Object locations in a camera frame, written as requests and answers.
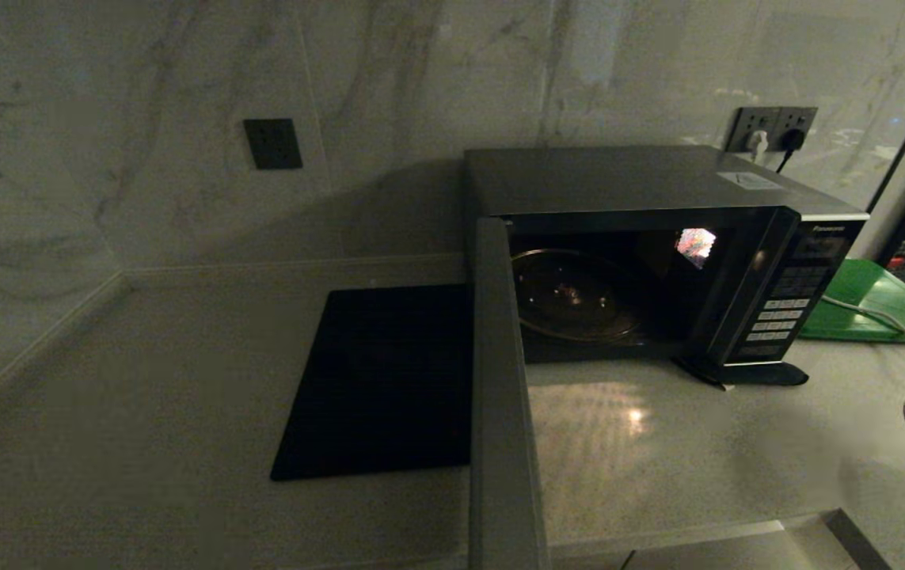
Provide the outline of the black glass microwave door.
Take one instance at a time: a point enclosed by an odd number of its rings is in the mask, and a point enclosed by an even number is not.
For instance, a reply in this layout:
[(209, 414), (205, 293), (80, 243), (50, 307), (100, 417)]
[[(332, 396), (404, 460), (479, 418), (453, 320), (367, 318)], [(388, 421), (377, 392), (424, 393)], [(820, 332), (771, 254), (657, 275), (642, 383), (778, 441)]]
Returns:
[(551, 570), (509, 245), (477, 221), (468, 570)]

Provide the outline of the silver black microwave oven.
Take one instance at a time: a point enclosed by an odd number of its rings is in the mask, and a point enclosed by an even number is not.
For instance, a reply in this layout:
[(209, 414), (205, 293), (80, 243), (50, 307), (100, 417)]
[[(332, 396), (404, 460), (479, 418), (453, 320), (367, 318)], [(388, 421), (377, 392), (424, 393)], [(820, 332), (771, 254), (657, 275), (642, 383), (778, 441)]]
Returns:
[(607, 345), (521, 325), (528, 364), (670, 359), (703, 382), (803, 385), (785, 361), (869, 214), (709, 146), (468, 150), (462, 224), (500, 218), (513, 257), (575, 249), (639, 290), (643, 324)]

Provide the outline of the black glass induction cooktop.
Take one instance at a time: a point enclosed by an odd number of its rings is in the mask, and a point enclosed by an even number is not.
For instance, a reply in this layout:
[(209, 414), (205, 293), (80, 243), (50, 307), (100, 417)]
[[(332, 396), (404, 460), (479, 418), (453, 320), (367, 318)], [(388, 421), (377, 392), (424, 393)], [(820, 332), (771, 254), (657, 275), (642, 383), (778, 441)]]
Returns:
[(473, 288), (333, 290), (270, 478), (470, 463)]

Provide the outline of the green plastic cutting board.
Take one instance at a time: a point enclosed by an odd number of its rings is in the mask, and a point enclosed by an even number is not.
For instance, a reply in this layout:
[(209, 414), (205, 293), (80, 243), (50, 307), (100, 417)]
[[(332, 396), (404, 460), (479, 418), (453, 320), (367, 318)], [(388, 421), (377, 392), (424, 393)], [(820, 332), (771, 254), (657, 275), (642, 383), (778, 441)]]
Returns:
[(824, 295), (804, 322), (800, 336), (809, 340), (905, 343), (905, 282), (871, 262), (842, 262)]

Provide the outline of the single black wall socket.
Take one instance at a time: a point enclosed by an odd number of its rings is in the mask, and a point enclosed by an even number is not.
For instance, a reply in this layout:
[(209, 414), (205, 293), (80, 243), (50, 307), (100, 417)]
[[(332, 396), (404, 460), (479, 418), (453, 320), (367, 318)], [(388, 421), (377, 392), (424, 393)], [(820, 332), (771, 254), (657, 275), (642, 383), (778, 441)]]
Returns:
[(289, 118), (242, 121), (254, 169), (303, 169), (295, 123)]

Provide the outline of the double grey wall socket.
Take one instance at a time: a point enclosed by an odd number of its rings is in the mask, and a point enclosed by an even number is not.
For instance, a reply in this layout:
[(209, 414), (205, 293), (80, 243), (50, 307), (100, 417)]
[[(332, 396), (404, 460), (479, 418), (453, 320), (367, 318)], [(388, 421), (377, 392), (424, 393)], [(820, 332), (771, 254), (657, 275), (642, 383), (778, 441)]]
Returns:
[(749, 153), (756, 132), (766, 133), (767, 152), (785, 153), (788, 133), (800, 131), (803, 139), (812, 129), (817, 107), (742, 107), (735, 112), (724, 152)]

